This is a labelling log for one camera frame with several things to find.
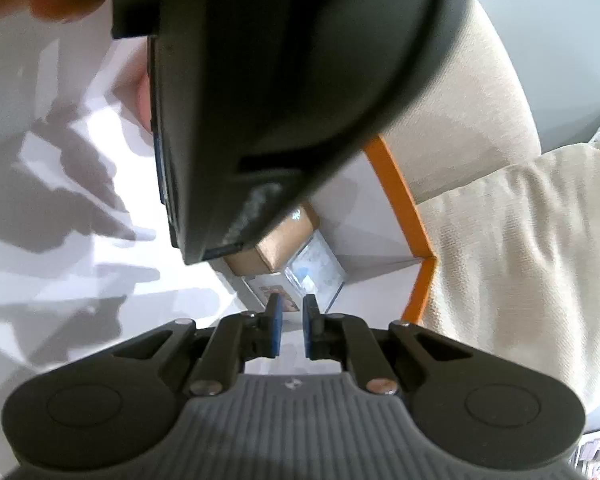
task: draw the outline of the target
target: gray ribbed grip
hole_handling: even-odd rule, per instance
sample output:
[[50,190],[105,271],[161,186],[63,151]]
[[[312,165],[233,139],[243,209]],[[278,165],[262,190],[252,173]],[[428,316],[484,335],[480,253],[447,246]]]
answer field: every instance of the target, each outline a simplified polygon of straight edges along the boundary
[[427,440],[397,397],[358,389],[347,373],[238,376],[191,399],[170,434],[128,463],[90,473],[23,466],[12,478],[98,480],[577,479],[565,462],[520,472],[461,462]]

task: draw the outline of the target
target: gray wall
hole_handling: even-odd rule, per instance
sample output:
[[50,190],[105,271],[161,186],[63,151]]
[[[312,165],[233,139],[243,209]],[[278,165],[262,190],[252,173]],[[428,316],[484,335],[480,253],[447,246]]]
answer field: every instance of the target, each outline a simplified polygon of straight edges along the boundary
[[543,151],[600,125],[600,0],[479,0],[529,100]]

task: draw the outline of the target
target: metal screw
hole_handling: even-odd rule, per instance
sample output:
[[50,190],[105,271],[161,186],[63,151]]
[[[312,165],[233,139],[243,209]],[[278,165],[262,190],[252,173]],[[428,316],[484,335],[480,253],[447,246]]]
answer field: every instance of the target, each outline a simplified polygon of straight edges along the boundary
[[189,387],[189,391],[199,397],[212,397],[222,391],[222,384],[218,381],[199,380]]
[[398,391],[398,384],[386,378],[371,379],[366,384],[366,389],[376,395],[393,395]]

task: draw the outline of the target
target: pillow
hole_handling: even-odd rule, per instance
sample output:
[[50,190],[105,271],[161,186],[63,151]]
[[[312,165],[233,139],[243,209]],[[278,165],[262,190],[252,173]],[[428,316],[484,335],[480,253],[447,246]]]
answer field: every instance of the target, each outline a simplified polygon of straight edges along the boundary
[[419,206],[439,266],[424,326],[600,403],[600,142]]
[[416,203],[540,155],[525,93],[478,0],[436,77],[383,137]]

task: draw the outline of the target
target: orange edge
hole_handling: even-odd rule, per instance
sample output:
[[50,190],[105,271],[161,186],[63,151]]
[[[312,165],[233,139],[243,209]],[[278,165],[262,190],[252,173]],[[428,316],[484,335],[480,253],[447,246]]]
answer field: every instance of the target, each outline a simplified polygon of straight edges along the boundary
[[429,297],[429,286],[436,269],[437,259],[431,250],[431,243],[418,214],[418,209],[409,187],[398,168],[394,156],[382,137],[377,136],[365,146],[365,154],[394,210],[411,253],[422,258],[422,266],[411,291],[409,303],[402,313],[402,320],[419,322]]

